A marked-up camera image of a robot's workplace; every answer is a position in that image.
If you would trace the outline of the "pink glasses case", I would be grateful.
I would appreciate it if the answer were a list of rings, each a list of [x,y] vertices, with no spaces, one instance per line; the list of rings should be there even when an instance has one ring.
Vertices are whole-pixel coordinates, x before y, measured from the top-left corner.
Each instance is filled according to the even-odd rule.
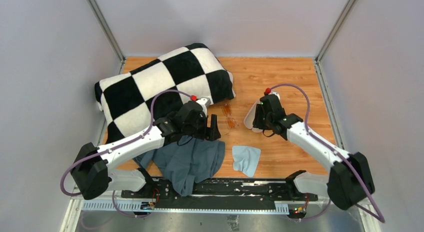
[[[256,101],[256,102],[252,105],[252,107],[249,109],[249,111],[248,111],[247,115],[246,115],[246,116],[245,116],[245,118],[244,118],[243,123],[244,123],[244,126],[245,126],[247,129],[249,129],[249,130],[253,131],[254,133],[261,133],[261,132],[262,132],[262,130],[261,130],[261,129],[259,129],[259,128],[255,128],[255,127],[253,126],[253,122],[254,122],[254,119],[255,119],[255,113],[256,113],[256,105],[258,105],[258,102],[257,102],[257,101]]]

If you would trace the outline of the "orange sunglasses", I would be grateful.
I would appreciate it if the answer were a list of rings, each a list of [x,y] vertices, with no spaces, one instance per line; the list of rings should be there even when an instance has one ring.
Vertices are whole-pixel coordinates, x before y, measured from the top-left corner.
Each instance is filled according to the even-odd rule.
[[[238,127],[238,123],[232,116],[232,109],[230,104],[224,104],[221,107],[222,113],[225,116],[225,121],[229,129],[235,129]]]

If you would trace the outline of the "light blue cleaning cloth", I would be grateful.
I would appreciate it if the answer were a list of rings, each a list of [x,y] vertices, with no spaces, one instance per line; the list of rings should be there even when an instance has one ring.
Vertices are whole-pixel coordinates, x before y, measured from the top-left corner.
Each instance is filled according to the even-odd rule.
[[[261,150],[256,147],[236,145],[232,147],[233,169],[249,178],[255,175]]]

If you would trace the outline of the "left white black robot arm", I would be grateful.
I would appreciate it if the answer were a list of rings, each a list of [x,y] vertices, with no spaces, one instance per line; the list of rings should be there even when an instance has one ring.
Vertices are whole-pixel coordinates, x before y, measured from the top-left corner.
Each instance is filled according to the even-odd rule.
[[[140,198],[149,198],[153,185],[148,173],[141,169],[121,170],[118,167],[149,151],[169,144],[182,145],[182,137],[215,141],[221,137],[217,115],[208,122],[210,99],[190,100],[178,110],[161,117],[140,132],[115,142],[94,146],[89,142],[81,147],[70,175],[85,200],[92,200],[106,191],[132,191]]]

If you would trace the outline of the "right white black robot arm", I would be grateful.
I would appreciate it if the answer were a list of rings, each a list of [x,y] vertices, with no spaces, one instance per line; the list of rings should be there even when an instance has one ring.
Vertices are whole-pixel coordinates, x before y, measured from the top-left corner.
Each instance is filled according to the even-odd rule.
[[[244,118],[244,125],[256,133],[271,131],[318,161],[326,175],[299,170],[286,177],[286,196],[298,201],[305,194],[328,197],[339,209],[347,210],[375,192],[367,158],[351,153],[313,131],[298,115],[287,114],[277,93],[259,98]]]

